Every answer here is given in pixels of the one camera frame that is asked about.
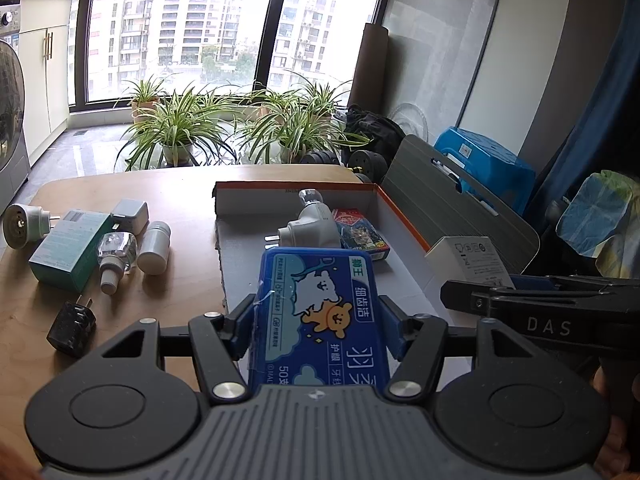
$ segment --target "blue step stool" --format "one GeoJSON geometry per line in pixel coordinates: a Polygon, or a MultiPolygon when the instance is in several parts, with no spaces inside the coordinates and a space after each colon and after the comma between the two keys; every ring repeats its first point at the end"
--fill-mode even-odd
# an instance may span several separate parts
{"type": "MultiPolygon", "coordinates": [[[[489,137],[451,127],[436,141],[436,150],[455,161],[472,177],[522,215],[533,190],[536,173],[505,147],[489,137]]],[[[478,195],[460,180],[462,191],[478,195]]]]}

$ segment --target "washing machine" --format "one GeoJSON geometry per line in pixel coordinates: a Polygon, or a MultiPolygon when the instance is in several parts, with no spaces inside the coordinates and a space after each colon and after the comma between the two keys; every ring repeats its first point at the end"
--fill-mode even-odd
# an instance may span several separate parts
{"type": "Polygon", "coordinates": [[[20,1],[0,0],[0,213],[30,171],[24,142],[24,80],[18,60],[20,1]]]}

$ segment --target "white cartoon character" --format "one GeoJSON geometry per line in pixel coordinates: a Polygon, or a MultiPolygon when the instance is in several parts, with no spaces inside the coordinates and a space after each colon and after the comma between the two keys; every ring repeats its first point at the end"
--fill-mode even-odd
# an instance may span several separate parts
{"type": "Polygon", "coordinates": [[[310,272],[302,280],[296,282],[296,298],[293,307],[293,315],[299,316],[304,312],[322,309],[323,301],[338,301],[335,293],[335,285],[329,277],[329,272],[323,270],[319,276],[310,272]]]}

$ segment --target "blue curtain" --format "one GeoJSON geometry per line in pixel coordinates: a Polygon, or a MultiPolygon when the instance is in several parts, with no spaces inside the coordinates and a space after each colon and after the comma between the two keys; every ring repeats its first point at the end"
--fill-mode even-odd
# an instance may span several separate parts
{"type": "Polygon", "coordinates": [[[549,203],[600,170],[640,176],[640,0],[626,0],[600,80],[555,162],[539,179],[525,220],[541,233],[549,203]]]}

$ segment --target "black charger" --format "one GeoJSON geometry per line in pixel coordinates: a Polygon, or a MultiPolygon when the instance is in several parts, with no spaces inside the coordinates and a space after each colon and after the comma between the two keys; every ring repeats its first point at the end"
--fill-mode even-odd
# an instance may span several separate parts
{"type": "Polygon", "coordinates": [[[82,296],[75,303],[65,301],[47,334],[47,341],[53,348],[75,358],[84,355],[95,332],[91,304],[91,298],[85,302],[82,296]]]}

